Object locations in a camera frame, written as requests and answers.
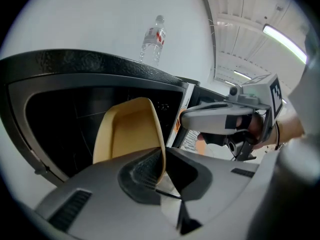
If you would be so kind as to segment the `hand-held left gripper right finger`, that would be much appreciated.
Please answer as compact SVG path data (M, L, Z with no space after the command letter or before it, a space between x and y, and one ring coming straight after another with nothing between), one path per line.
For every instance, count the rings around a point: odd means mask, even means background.
M166 150L166 171L180 195L175 199L172 239L246 240L256 202L248 187L258 165L178 148Z

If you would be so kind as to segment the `person's right hand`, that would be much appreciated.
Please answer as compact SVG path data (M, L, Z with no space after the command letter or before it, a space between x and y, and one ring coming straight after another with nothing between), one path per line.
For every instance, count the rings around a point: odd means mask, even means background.
M241 115L236 120L237 130L248 130L257 140L263 130L263 117L259 113Z

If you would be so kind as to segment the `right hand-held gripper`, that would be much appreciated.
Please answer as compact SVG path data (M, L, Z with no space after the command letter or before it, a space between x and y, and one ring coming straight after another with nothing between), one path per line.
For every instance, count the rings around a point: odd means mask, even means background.
M200 132L198 141L207 145L228 146L237 161L254 160L253 147L271 135L283 108L277 74L257 76L242 85L232 86L225 102L204 103L180 114L183 128ZM262 130L255 137L248 128L257 113L265 111Z

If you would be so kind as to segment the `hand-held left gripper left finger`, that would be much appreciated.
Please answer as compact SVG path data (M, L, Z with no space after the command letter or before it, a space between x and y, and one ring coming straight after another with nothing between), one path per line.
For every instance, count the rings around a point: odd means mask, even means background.
M146 149L92 164L50 192L35 211L47 222L77 191L90 196L66 233L81 240L175 240L180 233L160 205L132 200L118 174L129 162L155 153Z

